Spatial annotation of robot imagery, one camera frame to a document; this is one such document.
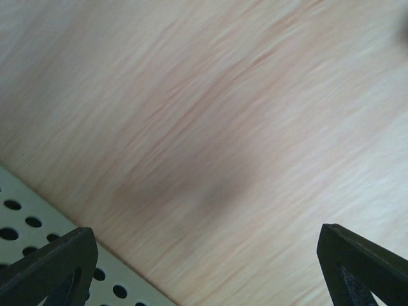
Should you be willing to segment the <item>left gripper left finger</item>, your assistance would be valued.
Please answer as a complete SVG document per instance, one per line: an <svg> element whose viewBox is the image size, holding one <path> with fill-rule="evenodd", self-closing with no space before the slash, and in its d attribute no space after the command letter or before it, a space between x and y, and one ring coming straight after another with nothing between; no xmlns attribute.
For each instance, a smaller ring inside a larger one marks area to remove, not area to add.
<svg viewBox="0 0 408 306"><path fill-rule="evenodd" d="M84 305L98 260L91 228L76 228L1 270L1 305Z"/></svg>

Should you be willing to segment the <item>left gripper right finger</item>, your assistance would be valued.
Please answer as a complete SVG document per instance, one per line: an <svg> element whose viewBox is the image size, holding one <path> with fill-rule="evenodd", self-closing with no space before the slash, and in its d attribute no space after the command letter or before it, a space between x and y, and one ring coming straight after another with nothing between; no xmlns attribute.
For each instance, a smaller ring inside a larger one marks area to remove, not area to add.
<svg viewBox="0 0 408 306"><path fill-rule="evenodd" d="M339 224L323 224L317 256L334 305L407 305L407 260Z"/></svg>

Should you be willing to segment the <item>green perforated plastic basket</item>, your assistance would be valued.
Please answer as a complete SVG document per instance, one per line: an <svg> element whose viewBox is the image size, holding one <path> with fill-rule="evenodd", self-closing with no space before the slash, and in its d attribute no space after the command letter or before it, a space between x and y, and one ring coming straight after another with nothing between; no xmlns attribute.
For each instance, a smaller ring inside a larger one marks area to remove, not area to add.
<svg viewBox="0 0 408 306"><path fill-rule="evenodd" d="M75 229L75 225L5 168L1 168L1 268ZM173 302L98 245L86 305L167 306Z"/></svg>

